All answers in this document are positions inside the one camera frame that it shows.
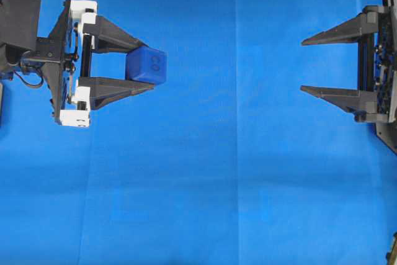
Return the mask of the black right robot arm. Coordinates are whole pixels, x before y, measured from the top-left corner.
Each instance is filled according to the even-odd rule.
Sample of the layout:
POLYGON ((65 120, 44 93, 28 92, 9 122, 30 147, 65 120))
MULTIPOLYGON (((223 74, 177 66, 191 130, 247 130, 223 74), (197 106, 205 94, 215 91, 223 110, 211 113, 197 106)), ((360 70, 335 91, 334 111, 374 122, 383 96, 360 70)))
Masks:
POLYGON ((301 43, 357 44, 357 89, 300 89, 353 114, 358 123, 374 124, 377 137, 396 151, 396 0, 382 2, 365 6, 356 17, 301 43))

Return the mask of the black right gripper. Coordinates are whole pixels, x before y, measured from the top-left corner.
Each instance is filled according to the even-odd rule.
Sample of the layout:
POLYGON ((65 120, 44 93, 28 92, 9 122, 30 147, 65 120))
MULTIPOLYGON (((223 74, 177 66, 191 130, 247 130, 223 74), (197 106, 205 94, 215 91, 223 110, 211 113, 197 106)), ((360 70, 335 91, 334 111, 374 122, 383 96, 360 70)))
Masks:
POLYGON ((358 42, 358 89, 300 90, 354 115, 356 122, 396 122, 396 9, 366 6, 356 17, 302 41, 302 46, 358 42))

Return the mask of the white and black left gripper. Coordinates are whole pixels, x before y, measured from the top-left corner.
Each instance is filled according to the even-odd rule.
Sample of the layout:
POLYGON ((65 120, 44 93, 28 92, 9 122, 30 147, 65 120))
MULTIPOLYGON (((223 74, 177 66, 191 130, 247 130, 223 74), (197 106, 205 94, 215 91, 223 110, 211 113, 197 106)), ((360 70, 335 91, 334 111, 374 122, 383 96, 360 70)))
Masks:
POLYGON ((19 74, 35 73, 50 90, 54 121, 62 126, 87 128, 90 111, 154 89, 154 84, 105 77, 80 77, 73 81, 79 47, 93 36, 93 53, 130 53, 147 44, 129 35, 103 16, 97 2, 66 0, 54 28, 39 37, 36 50, 25 52, 19 74))

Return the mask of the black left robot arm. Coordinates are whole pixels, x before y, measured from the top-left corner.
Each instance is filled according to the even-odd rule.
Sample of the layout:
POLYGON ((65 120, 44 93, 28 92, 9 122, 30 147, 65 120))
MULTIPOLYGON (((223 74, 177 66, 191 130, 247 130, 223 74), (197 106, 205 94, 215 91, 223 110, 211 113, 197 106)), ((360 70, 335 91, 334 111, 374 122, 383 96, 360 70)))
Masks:
POLYGON ((95 53, 130 53, 147 50, 141 40, 98 15, 97 3, 65 0, 63 10, 47 37, 39 37, 41 0, 1 0, 1 79, 30 73, 46 84, 55 122, 88 127, 90 113, 112 102, 154 89, 145 79, 91 76, 95 53))

